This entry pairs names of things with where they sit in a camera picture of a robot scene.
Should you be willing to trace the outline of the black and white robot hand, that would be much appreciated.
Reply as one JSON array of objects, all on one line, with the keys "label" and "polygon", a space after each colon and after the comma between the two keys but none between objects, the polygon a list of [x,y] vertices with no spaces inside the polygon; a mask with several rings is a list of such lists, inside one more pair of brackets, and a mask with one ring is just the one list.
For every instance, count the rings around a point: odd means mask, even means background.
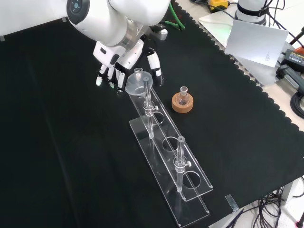
[{"label": "black and white robot hand", "polygon": [[132,73],[132,68],[141,59],[147,57],[152,77],[160,84],[163,83],[163,73],[156,49],[148,45],[150,39],[139,39],[135,46],[127,51],[122,46],[107,47],[100,42],[96,43],[93,51],[94,57],[102,64],[96,84],[101,85],[104,75],[107,81],[117,85],[119,91],[125,89],[127,78]]}]

